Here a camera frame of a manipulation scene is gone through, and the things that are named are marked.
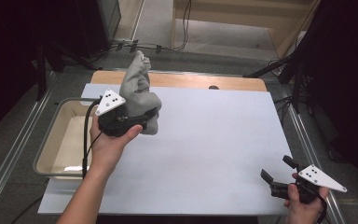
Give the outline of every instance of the hand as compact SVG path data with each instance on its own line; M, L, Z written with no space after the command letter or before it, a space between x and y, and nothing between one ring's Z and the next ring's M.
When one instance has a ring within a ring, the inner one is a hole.
M98 170L105 175L111 175L121 158L124 146L134 139L141 130L141 125L135 125L121 137L108 136L102 133L92 145L92 162L90 169L94 171ZM94 115L89 130L91 142L100 132L98 129L98 117Z
M292 174L293 178L297 178L297 173ZM320 187L319 194L322 198L326 198L328 195L329 188ZM303 204L300 202L300 196L298 194L297 186L290 184L288 186L289 200L285 200L284 206L289 208L289 214L286 218L287 224L306 224L314 223L316 217L321 212L323 206L321 201L317 198L312 203Z

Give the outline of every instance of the white tabletop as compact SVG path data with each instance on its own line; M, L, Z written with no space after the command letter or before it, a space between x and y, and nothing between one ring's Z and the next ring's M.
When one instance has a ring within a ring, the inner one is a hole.
M110 85L118 92L119 86ZM83 97L106 85L89 84ZM161 99L157 135L130 142L106 186L100 213L281 215L261 169L293 182L291 156L269 92L153 88ZM59 214L81 180L51 179L39 207Z

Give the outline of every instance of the cable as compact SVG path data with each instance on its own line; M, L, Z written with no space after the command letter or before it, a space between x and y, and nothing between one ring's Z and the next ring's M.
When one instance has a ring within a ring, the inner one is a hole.
M87 173L87 163L88 163L88 155L89 155L89 152L90 150L88 151L87 150L87 133L89 131L89 117L90 117L90 113L91 113L91 109L95 106L95 105L98 105L100 102L101 102L101 99L98 99L94 102L91 103L91 105L89 106L89 109L87 110L87 113L86 113L86 117L85 117L85 120L84 120L84 135L83 135L83 140L84 140L84 145L83 145L83 161L82 161L82 176L83 176L83 179L84 177L86 177L86 173Z
M282 218L282 217L278 217L278 218L277 218L277 221L275 222L275 224L279 224L279 222L281 221L281 218Z
M280 118L281 125L283 125L284 117L286 116L290 105L293 103L293 96L286 96L286 97L284 97L284 98L282 98L280 100L274 100L273 102L274 102L274 104L277 104L277 103L280 103L280 102L283 102L283 101L285 101L284 104L281 105L277 109L277 112L282 111L281 118ZM298 97L298 102L308 105L308 95L307 96L299 96Z
M268 63L268 66L272 66L273 64L277 64L277 65L280 65L278 66L277 68L275 69L271 69L270 70L270 73L272 75L274 75L275 77L278 77L281 72L283 71L283 68L288 65L288 66L292 66L290 63L282 63L280 59L278 58L272 58L271 60L269 60L269 63Z
M97 141L97 139L101 136L102 133L103 133L103 131L101 131L101 132L97 135L97 137L91 142L91 145L89 145L89 150L87 150L87 158L89 157L89 154L90 154L90 151L91 151L92 146L94 146L95 141Z
M35 201L33 201L30 205L28 205L24 210L22 210L22 212L20 212L14 219L13 221L11 221L11 224L16 223L26 212L28 212L28 210L30 210L35 204L39 203L40 201L42 201L43 199L43 195L40 196L39 198L37 198Z
M185 25L185 19L186 19L186 13L188 10L188 14L187 14L187 24ZM185 9L185 13L183 15L183 20L182 20L182 24L183 24L183 32L184 32L184 41L182 43L182 45L178 48L173 48L173 49L177 49L177 50L183 50L187 44L187 40L188 40L188 21L190 19L190 12L191 12L191 0L188 0L187 2L187 6Z
M316 195L316 197L318 197L318 199L321 200L322 206L324 207L324 210L322 211L321 215L316 221L317 224L322 224L327 213L327 202L324 200L324 198L322 198L322 196L319 193Z
M331 224L331 221L326 217L325 218L325 220L329 223L329 224Z

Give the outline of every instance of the black cable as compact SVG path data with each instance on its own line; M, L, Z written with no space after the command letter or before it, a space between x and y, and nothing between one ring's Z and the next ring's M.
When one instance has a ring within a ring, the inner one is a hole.
M286 96L284 98L282 98L281 100L274 100L274 104L277 104L279 102L282 102L282 101L287 101L287 100L290 100L292 99L292 96Z
M103 134L103 131L101 131L101 132L97 135L97 137L91 142L91 145L89 145L89 150L87 150L87 157L89 157L90 150L91 150L92 146L94 146L95 141L97 141L97 139L101 136L101 134Z
M322 224L324 221L324 218L326 217L326 214L327 214L327 202L324 200L324 198L322 198L322 196L321 196L321 194L319 194L319 192L314 192L311 189L305 187L304 185L297 185L297 186L304 189L308 193L315 195L321 201L324 209L322 210L322 213L319 216L319 218L316 220L316 224Z
M95 106L95 105L98 105L100 102L101 102L101 99L98 99L94 102L91 103L91 105L89 106L89 109L87 110L87 113L86 113L86 117L85 117L85 120L84 120L84 135L83 135L83 142L84 142L84 145L83 145L83 161L82 161L82 176L83 176L83 179L84 177L86 177L86 173L87 173L87 163L88 163L88 151L87 151L87 133L89 131L89 117L90 117L90 113L91 113L91 109Z
M285 106L287 106L287 104L291 104L290 100L287 100L283 105L281 105L278 109L277 112L279 112L281 109L283 109Z
M286 116L287 111L289 110L290 105L292 104L292 101L286 102L286 107L283 108L282 114L281 114L281 125L283 126L283 120Z
M279 66L279 67L277 67L277 68L275 68L275 69L272 69L272 70L270 71L270 73L271 73L272 75L274 75L275 77L278 77L278 76L281 74L281 72L282 72L282 67L283 67L283 66L286 66L286 65L290 65L290 66L291 66L290 63L281 63L278 58L272 58L271 60L269 60L268 66L271 66L271 65L274 64L274 63L278 63L278 64L281 65L281 66Z
M18 216L16 216L13 221L11 221L11 224L16 223L26 212L28 212L28 210L30 210L35 204L39 203L40 201L42 201L43 199L43 195L40 196L39 198L37 198L33 203L31 203L30 205L28 205L28 207L26 207L24 210L22 210L21 213L19 213Z
M329 223L329 224L331 224L331 221L326 217L325 218L325 220Z
M275 224L279 224L279 222L281 221L281 216L279 216L278 218L277 218L277 221L275 222Z
M98 57L96 57L95 59L93 59L93 60L90 60L90 61L87 61L88 63L95 63L95 62L97 62L98 60L100 60L103 56L104 56L104 54L105 53L107 53L107 52L109 52L109 51L111 51L111 50L114 50L114 49L116 49L117 48L117 46L114 46L114 47L112 47L112 48L110 48L110 49L108 49L108 50L105 50L105 51L102 51L102 52L100 52L100 53L98 53L98 54L95 54L95 55L93 55L93 56L98 56ZM72 63L72 62L67 62L67 61L64 61L64 63L66 64L66 65L78 65L79 63Z
M174 48L177 50L183 50L187 44L187 40L188 40L188 21L190 19L190 12L191 12L191 0L188 0L187 2L187 6L185 9L185 13L183 14L183 20L182 20L182 24L183 24L183 32L184 32L184 41L182 43L182 45L178 48Z

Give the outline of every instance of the gray towel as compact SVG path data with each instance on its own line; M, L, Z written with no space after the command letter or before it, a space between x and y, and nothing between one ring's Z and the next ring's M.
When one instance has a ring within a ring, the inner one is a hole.
M127 70L120 87L120 96L126 99L124 106L129 118L141 116L146 111L156 108L161 109L161 101L157 95L150 92L150 79L148 71L150 60L141 51L136 52L135 59ZM144 134L156 134L158 132L158 113L147 122Z

